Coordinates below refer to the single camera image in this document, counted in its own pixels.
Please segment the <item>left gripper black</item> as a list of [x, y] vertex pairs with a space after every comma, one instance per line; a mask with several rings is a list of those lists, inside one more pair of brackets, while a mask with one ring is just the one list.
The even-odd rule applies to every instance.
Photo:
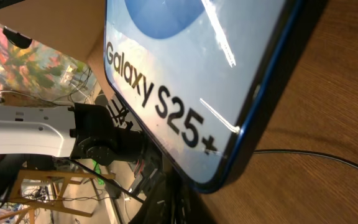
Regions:
[[148, 150], [142, 162], [136, 174], [142, 180], [137, 187], [131, 187], [131, 193], [143, 193], [145, 200], [129, 223], [185, 224], [183, 182], [176, 170], [155, 149]]

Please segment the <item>blue Galaxy smartphone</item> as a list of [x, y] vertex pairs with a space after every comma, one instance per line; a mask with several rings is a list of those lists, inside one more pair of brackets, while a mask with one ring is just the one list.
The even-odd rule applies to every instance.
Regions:
[[204, 194], [228, 178], [304, 1], [107, 0], [109, 85]]

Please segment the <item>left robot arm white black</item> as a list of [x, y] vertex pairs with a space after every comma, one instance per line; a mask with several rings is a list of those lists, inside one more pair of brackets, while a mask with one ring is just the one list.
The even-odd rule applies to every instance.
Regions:
[[54, 108], [0, 105], [0, 196], [14, 198], [13, 185], [21, 165], [34, 160], [50, 168], [52, 158], [73, 164], [93, 159], [106, 166], [113, 161], [132, 162], [151, 154], [162, 168], [162, 158], [145, 136], [115, 127], [107, 108], [75, 103]]

